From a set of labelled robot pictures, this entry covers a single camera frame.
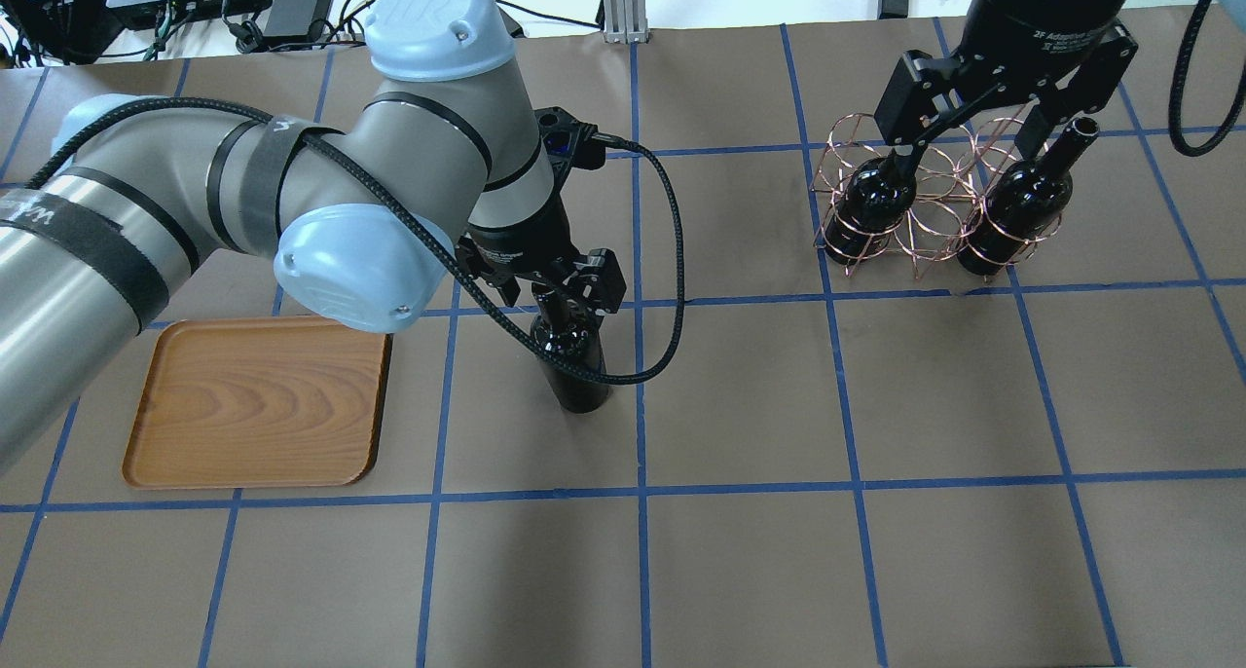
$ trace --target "black bottle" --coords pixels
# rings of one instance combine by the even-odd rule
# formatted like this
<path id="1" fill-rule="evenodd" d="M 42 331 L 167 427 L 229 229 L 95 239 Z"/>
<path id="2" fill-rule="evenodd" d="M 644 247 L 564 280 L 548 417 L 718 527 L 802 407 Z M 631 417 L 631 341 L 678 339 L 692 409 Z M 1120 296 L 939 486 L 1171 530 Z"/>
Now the black bottle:
<path id="1" fill-rule="evenodd" d="M 1073 162 L 1098 137 L 1098 122 L 1073 118 L 1047 153 L 1033 162 L 1013 163 L 987 193 L 987 218 L 957 252 L 961 265 L 979 277 L 993 277 L 1024 249 L 1023 238 L 1032 241 L 1052 224 L 1073 194 Z"/>
<path id="2" fill-rule="evenodd" d="M 854 265 L 886 249 L 893 228 L 917 198 L 916 158 L 876 157 L 852 173 L 836 217 L 825 229 L 826 254 Z"/>
<path id="3" fill-rule="evenodd" d="M 606 358 L 597 334 L 597 318 L 579 305 L 567 303 L 548 287 L 533 283 L 532 294 L 537 299 L 537 308 L 541 309 L 541 314 L 535 317 L 528 330 L 532 339 L 537 340 L 548 354 L 557 354 L 567 361 L 604 374 Z M 609 398 L 609 385 L 563 374 L 545 361 L 541 363 L 541 369 L 564 410 L 592 413 Z"/>

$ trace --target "rose gold wire holder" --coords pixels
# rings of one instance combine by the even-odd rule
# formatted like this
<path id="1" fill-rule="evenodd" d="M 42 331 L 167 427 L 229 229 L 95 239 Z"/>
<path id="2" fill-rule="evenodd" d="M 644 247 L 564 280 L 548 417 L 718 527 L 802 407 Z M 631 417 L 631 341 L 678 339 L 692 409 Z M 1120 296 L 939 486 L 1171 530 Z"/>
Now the rose gold wire holder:
<path id="1" fill-rule="evenodd" d="M 875 138 L 880 138 L 873 117 L 868 113 L 850 113 L 839 118 L 831 126 L 822 155 L 819 157 L 817 169 L 814 174 L 814 184 L 810 189 L 819 198 L 824 198 L 826 206 L 814 237 L 814 247 L 825 252 L 836 252 L 839 255 L 850 259 L 844 267 L 845 277 L 851 277 L 855 269 L 863 260 L 878 258 L 883 254 L 906 255 L 912 264 L 913 282 L 921 282 L 931 265 L 941 260 L 952 259 L 966 246 L 966 238 L 978 228 L 983 221 L 992 223 L 994 229 L 999 229 L 1007 238 L 1024 243 L 1024 249 L 1017 252 L 1008 264 L 1019 263 L 1034 254 L 1038 243 L 1047 241 L 1055 234 L 1060 226 L 1057 218 L 1047 229 L 1043 229 L 1037 238 L 1015 238 L 999 228 L 986 212 L 986 189 L 991 189 L 996 181 L 1003 174 L 1012 162 L 1019 161 L 1015 141 L 1011 132 L 1020 127 L 1020 118 L 1017 110 L 1011 117 L 992 118 L 986 122 L 982 131 L 971 131 L 969 127 L 961 127 L 961 132 L 968 138 L 968 150 L 959 157 L 947 153 L 938 145 L 931 145 L 923 157 L 923 163 L 918 167 L 917 198 L 913 207 L 891 228 L 881 233 L 866 233 L 856 228 L 854 223 L 839 216 L 847 181 L 861 162 L 868 158 L 880 157 L 876 145 L 872 145 L 866 135 L 873 132 Z M 868 127 L 862 131 L 865 123 Z M 875 243 L 865 243 L 862 254 L 845 255 L 836 247 L 829 247 L 825 242 L 825 232 L 832 219 L 854 229 L 866 237 L 887 237 L 886 243 L 881 243 L 878 249 L 871 250 Z"/>

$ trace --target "metal post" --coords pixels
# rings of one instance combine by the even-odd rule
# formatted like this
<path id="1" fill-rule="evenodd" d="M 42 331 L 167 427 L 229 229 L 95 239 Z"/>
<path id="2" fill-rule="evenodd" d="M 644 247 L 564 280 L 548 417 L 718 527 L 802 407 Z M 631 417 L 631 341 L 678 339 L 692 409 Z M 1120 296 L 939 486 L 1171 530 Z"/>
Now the metal post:
<path id="1" fill-rule="evenodd" d="M 606 6 L 606 42 L 649 42 L 644 0 L 602 0 Z"/>

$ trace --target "wooden tray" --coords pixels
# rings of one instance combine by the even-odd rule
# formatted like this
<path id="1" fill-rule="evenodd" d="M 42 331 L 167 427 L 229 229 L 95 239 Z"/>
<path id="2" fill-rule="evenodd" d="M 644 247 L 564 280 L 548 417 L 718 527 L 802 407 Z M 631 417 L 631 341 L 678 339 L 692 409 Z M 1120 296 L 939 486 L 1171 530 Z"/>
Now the wooden tray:
<path id="1" fill-rule="evenodd" d="M 173 323 L 122 477 L 136 489 L 358 481 L 376 456 L 390 343 L 325 318 Z"/>

